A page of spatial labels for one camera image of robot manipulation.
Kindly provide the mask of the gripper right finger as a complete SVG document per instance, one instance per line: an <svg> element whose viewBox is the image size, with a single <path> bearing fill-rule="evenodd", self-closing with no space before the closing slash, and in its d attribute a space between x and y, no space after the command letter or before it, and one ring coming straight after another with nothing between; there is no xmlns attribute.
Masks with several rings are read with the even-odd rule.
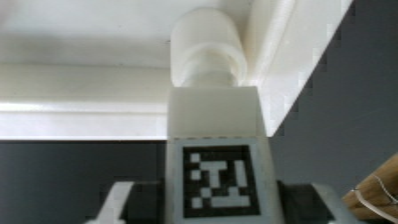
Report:
<svg viewBox="0 0 398 224"><path fill-rule="evenodd" d="M329 185L277 185L286 224L361 224Z"/></svg>

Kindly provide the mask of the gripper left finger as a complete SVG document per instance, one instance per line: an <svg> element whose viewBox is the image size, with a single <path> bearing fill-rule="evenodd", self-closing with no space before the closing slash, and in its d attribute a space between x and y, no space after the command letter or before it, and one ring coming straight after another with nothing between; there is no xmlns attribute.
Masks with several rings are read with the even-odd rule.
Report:
<svg viewBox="0 0 398 224"><path fill-rule="evenodd" d="M160 181L117 181L98 214L84 224L155 224L162 217L162 194Z"/></svg>

